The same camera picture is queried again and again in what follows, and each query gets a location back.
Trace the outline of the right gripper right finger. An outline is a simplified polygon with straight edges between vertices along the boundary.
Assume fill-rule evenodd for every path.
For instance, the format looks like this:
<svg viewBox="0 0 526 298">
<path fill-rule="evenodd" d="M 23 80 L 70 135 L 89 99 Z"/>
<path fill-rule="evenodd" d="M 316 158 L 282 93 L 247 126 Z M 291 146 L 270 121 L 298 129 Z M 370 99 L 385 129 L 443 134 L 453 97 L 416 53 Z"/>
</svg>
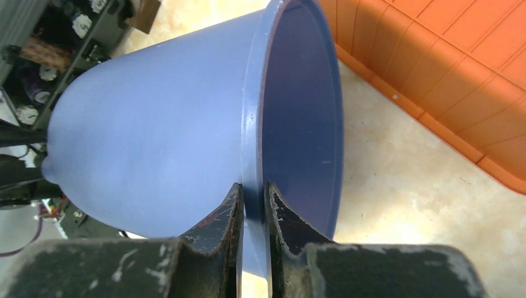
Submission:
<svg viewBox="0 0 526 298">
<path fill-rule="evenodd" d="M 487 297 L 471 261 L 445 245 L 340 244 L 274 183 L 264 190 L 271 297 Z"/>
</svg>

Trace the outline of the orange plastic tub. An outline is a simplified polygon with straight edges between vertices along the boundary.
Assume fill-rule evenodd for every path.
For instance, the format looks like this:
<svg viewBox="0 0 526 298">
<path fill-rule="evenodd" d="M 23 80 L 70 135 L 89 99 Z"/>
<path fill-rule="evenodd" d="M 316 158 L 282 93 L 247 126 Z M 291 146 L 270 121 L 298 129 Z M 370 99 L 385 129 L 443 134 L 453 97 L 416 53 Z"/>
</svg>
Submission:
<svg viewBox="0 0 526 298">
<path fill-rule="evenodd" d="M 322 1 L 340 60 L 525 193 L 524 1 Z"/>
</svg>

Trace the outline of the blue bucket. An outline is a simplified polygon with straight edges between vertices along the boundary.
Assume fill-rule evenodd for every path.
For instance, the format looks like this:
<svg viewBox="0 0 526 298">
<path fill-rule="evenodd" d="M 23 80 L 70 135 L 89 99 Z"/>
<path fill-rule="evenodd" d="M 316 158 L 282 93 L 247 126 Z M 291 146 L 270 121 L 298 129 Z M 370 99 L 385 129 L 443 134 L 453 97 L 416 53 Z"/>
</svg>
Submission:
<svg viewBox="0 0 526 298">
<path fill-rule="evenodd" d="M 265 184 L 333 237 L 343 163 L 328 22 L 317 1 L 271 1 L 76 78 L 42 173 L 90 217 L 146 238 L 186 232 L 241 183 L 243 269 L 266 277 Z"/>
</svg>

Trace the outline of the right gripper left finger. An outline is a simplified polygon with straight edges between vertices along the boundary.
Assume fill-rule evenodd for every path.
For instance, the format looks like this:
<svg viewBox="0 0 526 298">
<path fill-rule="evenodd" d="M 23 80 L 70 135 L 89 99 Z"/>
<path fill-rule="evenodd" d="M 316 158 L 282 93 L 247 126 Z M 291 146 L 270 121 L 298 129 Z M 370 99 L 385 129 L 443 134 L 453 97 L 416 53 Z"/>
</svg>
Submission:
<svg viewBox="0 0 526 298">
<path fill-rule="evenodd" d="M 222 203 L 174 238 L 45 240 L 28 246 L 2 297 L 239 297 L 244 198 Z"/>
</svg>

